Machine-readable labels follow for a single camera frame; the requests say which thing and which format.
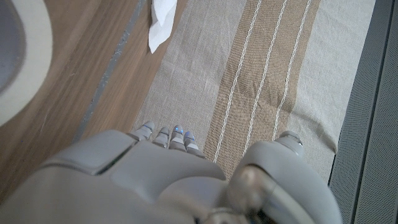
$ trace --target beige rug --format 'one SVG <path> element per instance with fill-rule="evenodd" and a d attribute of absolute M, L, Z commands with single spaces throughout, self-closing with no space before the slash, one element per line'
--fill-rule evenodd
<path fill-rule="evenodd" d="M 181 124 L 228 177 L 289 129 L 327 181 L 373 5 L 189 1 L 134 127 Z"/>

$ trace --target floor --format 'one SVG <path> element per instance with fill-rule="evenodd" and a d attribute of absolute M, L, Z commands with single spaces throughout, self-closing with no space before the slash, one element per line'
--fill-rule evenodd
<path fill-rule="evenodd" d="M 179 0 L 176 28 L 187 0 Z M 53 58 L 33 100 L 0 127 L 0 203 L 40 163 L 105 129 L 128 132 L 170 39 L 147 46 L 150 1 L 45 0 Z"/>

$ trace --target white object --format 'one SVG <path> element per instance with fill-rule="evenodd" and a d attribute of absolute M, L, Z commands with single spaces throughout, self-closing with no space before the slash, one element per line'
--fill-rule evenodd
<path fill-rule="evenodd" d="M 0 94 L 0 125 L 33 98 L 42 85 L 52 57 L 52 30 L 43 0 L 12 0 L 25 33 L 25 55 L 19 73 Z"/>
<path fill-rule="evenodd" d="M 152 53 L 172 33 L 177 0 L 153 0 L 152 25 L 149 28 L 149 48 Z"/>

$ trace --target white paper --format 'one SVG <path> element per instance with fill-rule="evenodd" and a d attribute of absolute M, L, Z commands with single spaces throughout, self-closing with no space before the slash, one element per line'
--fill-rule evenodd
<path fill-rule="evenodd" d="M 172 33 L 177 0 L 153 0 L 152 25 L 149 28 L 149 48 L 152 53 Z"/>

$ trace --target white stripe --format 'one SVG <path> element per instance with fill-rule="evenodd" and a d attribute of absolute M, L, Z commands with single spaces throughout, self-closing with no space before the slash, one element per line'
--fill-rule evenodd
<path fill-rule="evenodd" d="M 233 97 L 233 94 L 234 94 L 234 91 L 235 91 L 235 86 L 236 86 L 236 84 L 238 82 L 239 74 L 241 73 L 242 64 L 243 64 L 243 60 L 244 60 L 244 55 L 246 54 L 246 48 L 248 47 L 248 42 L 249 42 L 250 35 L 251 35 L 251 32 L 252 32 L 253 27 L 254 27 L 254 22 L 256 21 L 257 13 L 259 12 L 259 9 L 260 9 L 261 1 L 262 0 L 259 0 L 258 3 L 257 3 L 256 10 L 254 11 L 254 15 L 253 15 L 253 18 L 252 18 L 251 23 L 250 23 L 250 28 L 248 30 L 248 34 L 246 36 L 246 39 L 244 40 L 244 45 L 243 45 L 241 59 L 239 61 L 238 70 L 235 73 L 235 79 L 234 79 L 234 82 L 232 84 L 231 91 L 229 93 L 228 104 L 226 105 L 224 123 L 223 123 L 223 127 L 221 128 L 220 138 L 218 139 L 217 150 L 216 150 L 216 153 L 214 155 L 213 162 L 217 162 L 217 157 L 218 157 L 218 154 L 220 153 L 221 143 L 223 141 L 224 132 L 225 132 L 225 126 L 226 126 L 226 123 L 227 123 L 227 120 L 228 120 L 229 109 L 231 108 L 232 97 Z"/>
<path fill-rule="evenodd" d="M 258 104 L 258 101 L 259 101 L 261 88 L 262 88 L 262 86 L 264 84 L 264 80 L 266 79 L 266 74 L 267 74 L 268 64 L 269 64 L 269 58 L 270 58 L 271 52 L 272 52 L 272 46 L 274 45 L 274 42 L 275 42 L 275 39 L 276 39 L 276 33 L 278 33 L 278 28 L 279 28 L 279 25 L 280 25 L 280 21 L 282 20 L 282 15 L 283 15 L 283 13 L 285 11 L 286 2 L 287 2 L 287 0 L 284 1 L 283 5 L 282 5 L 282 9 L 280 9 L 278 21 L 276 22 L 276 26 L 275 26 L 275 30 L 274 30 L 274 35 L 272 35 L 271 44 L 269 45 L 269 48 L 268 48 L 268 53 L 267 53 L 267 58 L 266 58 L 266 66 L 264 67 L 264 73 L 262 74 L 260 87 L 257 90 L 257 95 L 256 95 L 256 98 L 254 99 L 253 109 L 251 111 L 249 131 L 248 131 L 248 136 L 246 137 L 246 144 L 244 145 L 243 155 L 245 155 L 245 153 L 246 153 L 246 151 L 248 149 L 248 146 L 249 146 L 250 134 L 251 134 L 252 127 L 253 127 L 254 114 L 256 112 L 257 104 Z"/>
<path fill-rule="evenodd" d="M 275 140 L 276 134 L 277 134 L 277 131 L 278 131 L 279 114 L 280 114 L 280 110 L 282 109 L 282 106 L 283 106 L 283 104 L 285 103 L 285 100 L 286 100 L 287 90 L 289 88 L 290 71 L 292 69 L 293 60 L 294 60 L 294 57 L 296 55 L 297 46 L 299 44 L 299 39 L 300 39 L 302 30 L 303 30 L 303 26 L 304 26 L 305 16 L 307 16 L 307 12 L 308 12 L 308 8 L 310 7 L 310 3 L 311 3 L 311 0 L 308 0 L 307 1 L 307 6 L 305 6 L 304 14 L 303 14 L 303 17 L 301 19 L 300 29 L 298 30 L 297 37 L 296 37 L 296 43 L 294 43 L 292 56 L 290 57 L 290 62 L 289 62 L 289 66 L 288 66 L 287 74 L 286 74 L 284 96 L 282 97 L 282 100 L 280 101 L 280 104 L 279 104 L 278 109 L 276 111 L 274 133 L 272 135 L 272 140 Z"/>

